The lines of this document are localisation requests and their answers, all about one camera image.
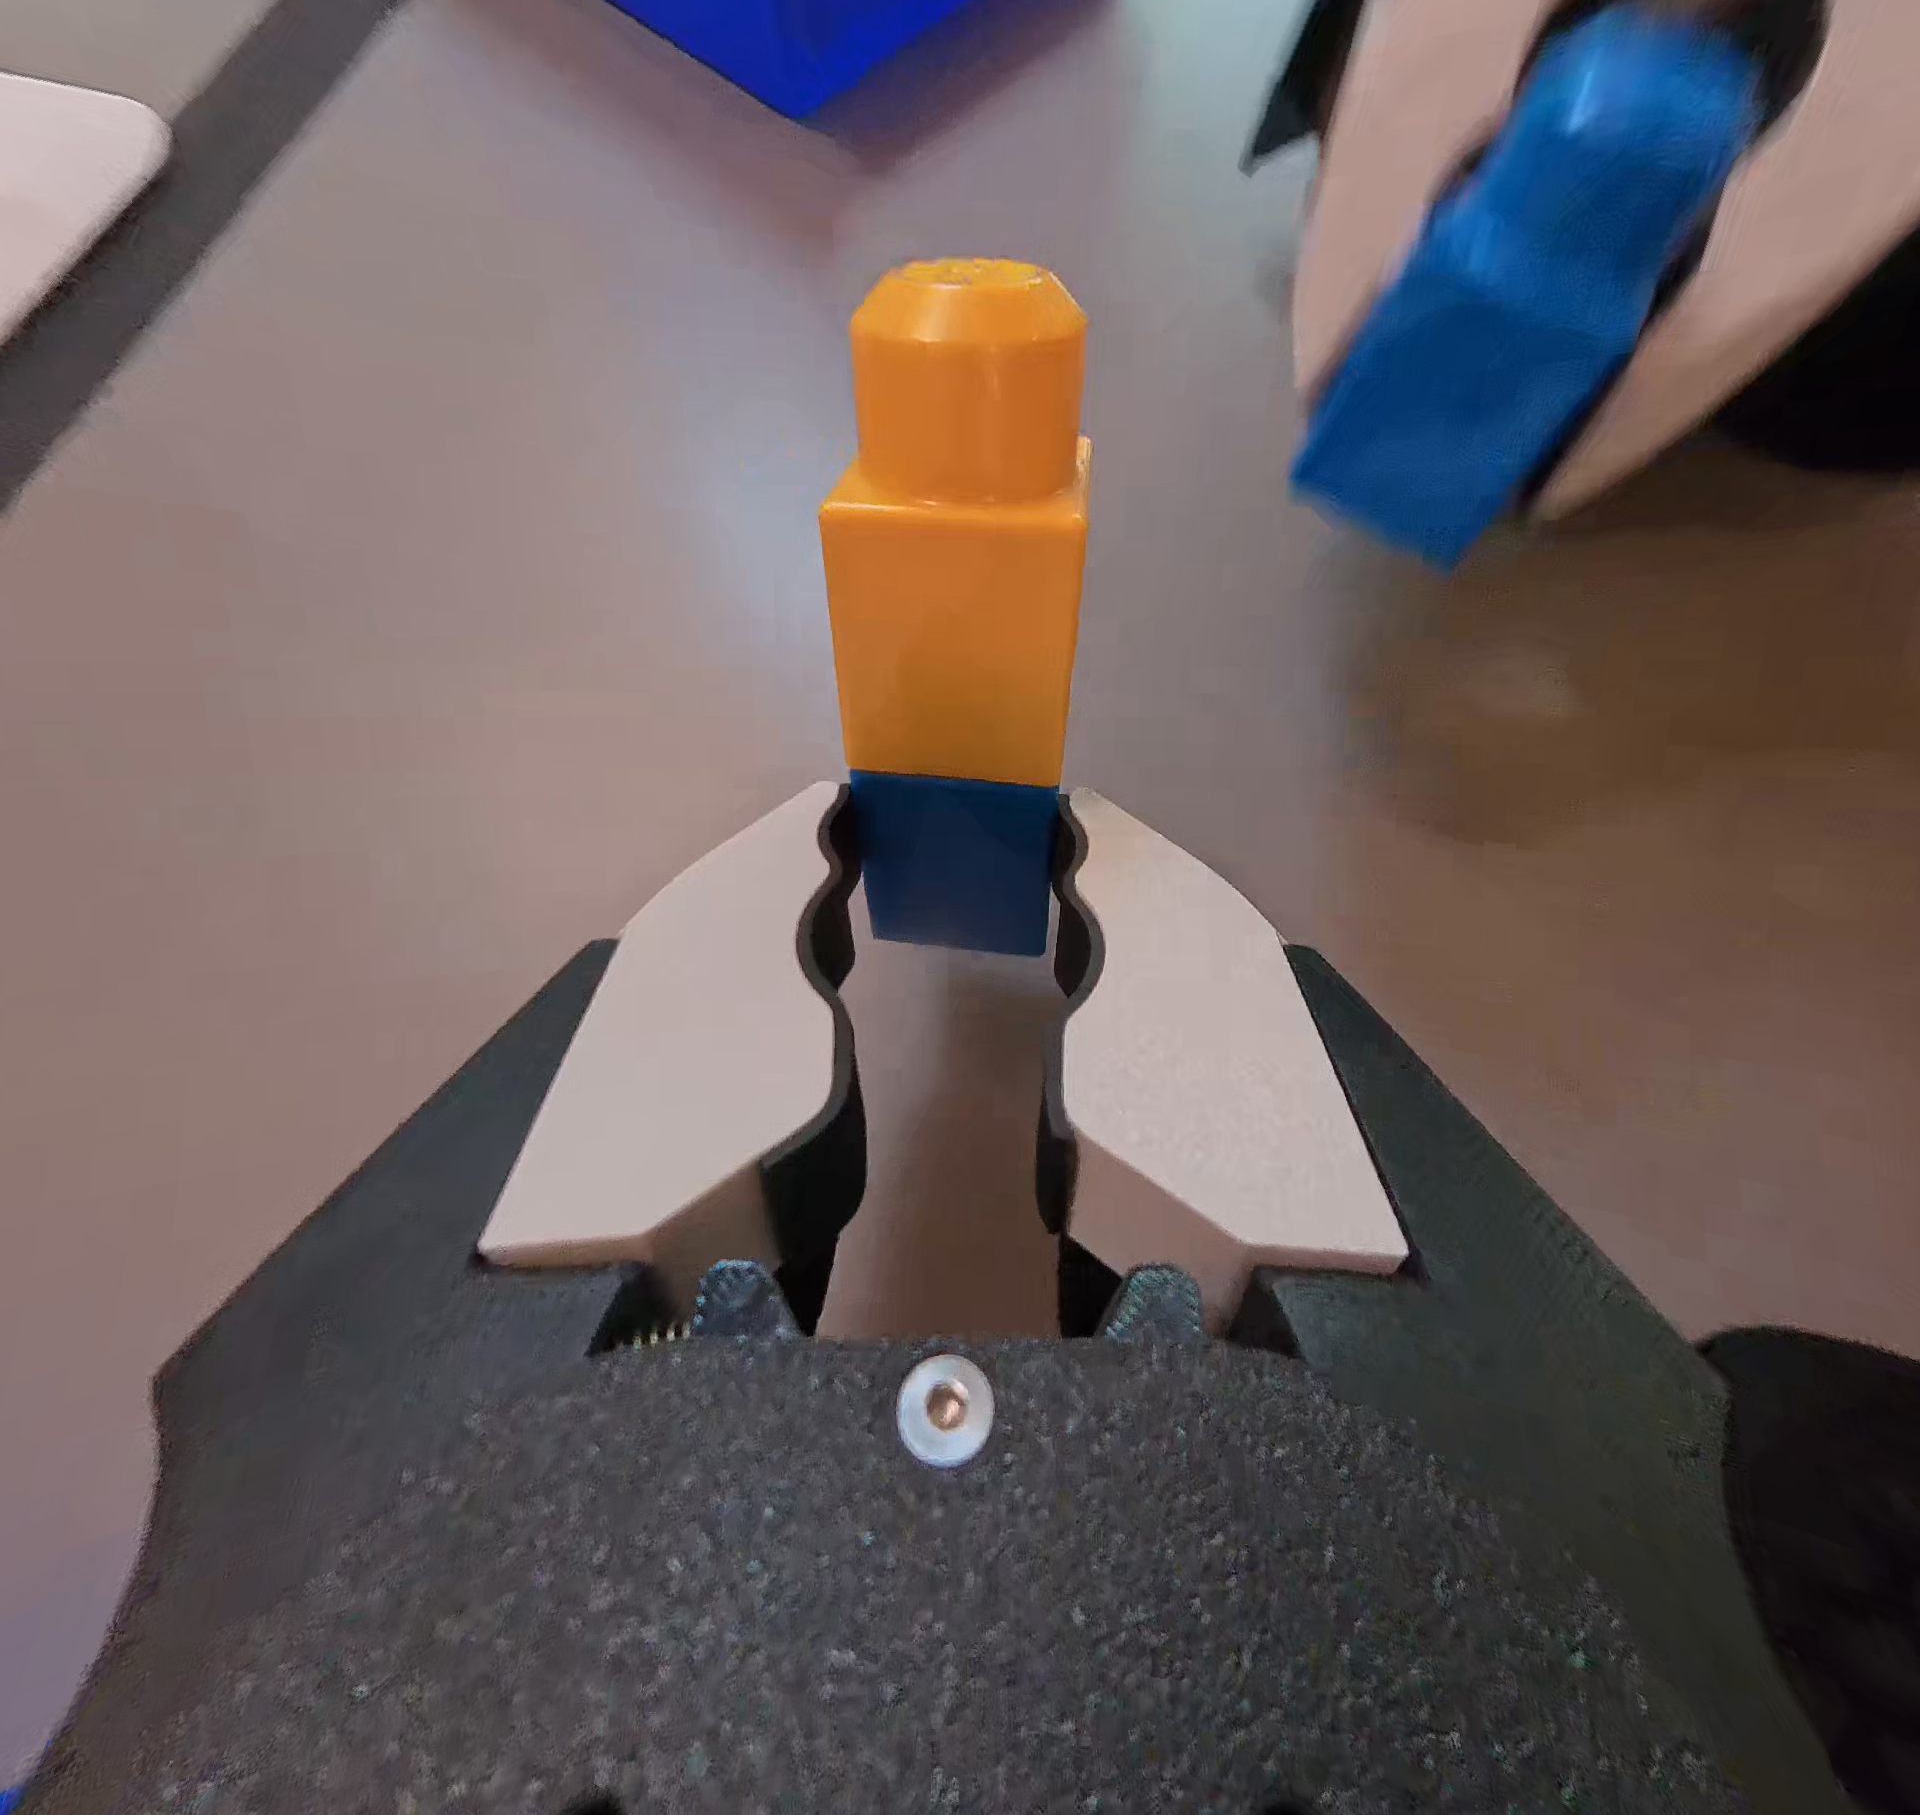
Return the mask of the orange mega block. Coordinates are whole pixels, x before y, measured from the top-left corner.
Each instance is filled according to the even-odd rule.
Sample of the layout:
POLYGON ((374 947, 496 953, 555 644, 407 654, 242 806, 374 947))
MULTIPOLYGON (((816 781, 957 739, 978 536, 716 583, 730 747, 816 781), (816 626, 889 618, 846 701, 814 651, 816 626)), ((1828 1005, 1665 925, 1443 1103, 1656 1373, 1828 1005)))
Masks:
POLYGON ((819 506, 852 771, 1055 791, 1090 552, 1088 317, 1044 265, 889 270, 849 322, 819 506))

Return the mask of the blue mega block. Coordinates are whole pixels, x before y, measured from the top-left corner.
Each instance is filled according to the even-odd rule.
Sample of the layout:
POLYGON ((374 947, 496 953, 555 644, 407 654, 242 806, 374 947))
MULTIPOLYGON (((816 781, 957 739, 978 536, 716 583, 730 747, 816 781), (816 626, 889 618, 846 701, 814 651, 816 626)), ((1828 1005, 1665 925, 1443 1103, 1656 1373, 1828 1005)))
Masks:
POLYGON ((1455 565, 1635 351, 1758 132, 1761 76, 1717 27, 1630 2, 1550 38, 1321 387, 1295 493, 1455 565))
POLYGON ((852 771, 872 934, 967 953, 1040 957, 1060 795, 1049 787, 852 771))

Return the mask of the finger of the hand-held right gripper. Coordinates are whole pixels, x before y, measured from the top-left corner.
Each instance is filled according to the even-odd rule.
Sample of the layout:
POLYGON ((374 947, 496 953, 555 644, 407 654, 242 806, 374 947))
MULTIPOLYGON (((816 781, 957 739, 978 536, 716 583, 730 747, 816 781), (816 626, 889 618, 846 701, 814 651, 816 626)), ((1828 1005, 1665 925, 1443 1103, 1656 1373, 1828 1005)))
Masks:
POLYGON ((1701 427, 1916 226, 1916 0, 1832 0, 1825 48, 1730 179, 1701 261, 1538 497, 1559 519, 1701 427))
POLYGON ((1559 0, 1368 0, 1320 152, 1292 289, 1303 395, 1333 372, 1428 199, 1501 121, 1559 0))

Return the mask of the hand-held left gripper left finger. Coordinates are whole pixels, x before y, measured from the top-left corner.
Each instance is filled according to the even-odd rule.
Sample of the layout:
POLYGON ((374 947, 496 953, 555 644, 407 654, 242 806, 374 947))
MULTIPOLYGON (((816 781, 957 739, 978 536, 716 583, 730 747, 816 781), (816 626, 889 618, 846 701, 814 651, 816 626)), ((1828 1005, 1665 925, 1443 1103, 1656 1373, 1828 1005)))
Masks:
POLYGON ((852 788, 816 783, 651 898, 479 1233, 502 1270, 639 1266, 691 1298, 752 1261, 828 1293, 866 1194, 852 1015, 852 788))

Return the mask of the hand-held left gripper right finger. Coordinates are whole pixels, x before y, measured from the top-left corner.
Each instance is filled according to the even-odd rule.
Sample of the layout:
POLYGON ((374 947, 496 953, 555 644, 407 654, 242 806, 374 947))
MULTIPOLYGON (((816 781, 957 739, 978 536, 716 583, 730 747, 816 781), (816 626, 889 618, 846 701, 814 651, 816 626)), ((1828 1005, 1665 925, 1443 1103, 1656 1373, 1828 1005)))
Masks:
POLYGON ((1394 1275, 1394 1204, 1287 943, 1225 878, 1092 788, 1055 842, 1066 1000, 1044 1071, 1044 1227, 1203 1298, 1261 1267, 1394 1275))

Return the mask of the white desk stand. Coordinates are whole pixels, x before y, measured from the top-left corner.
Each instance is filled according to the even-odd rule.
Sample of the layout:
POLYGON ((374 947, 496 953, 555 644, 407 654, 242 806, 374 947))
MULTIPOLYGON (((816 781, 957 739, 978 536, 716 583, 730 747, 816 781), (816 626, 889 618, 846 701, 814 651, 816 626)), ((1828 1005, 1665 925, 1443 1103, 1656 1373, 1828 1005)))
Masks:
POLYGON ((173 130, 110 92, 1 74, 1 344, 157 177, 173 130))

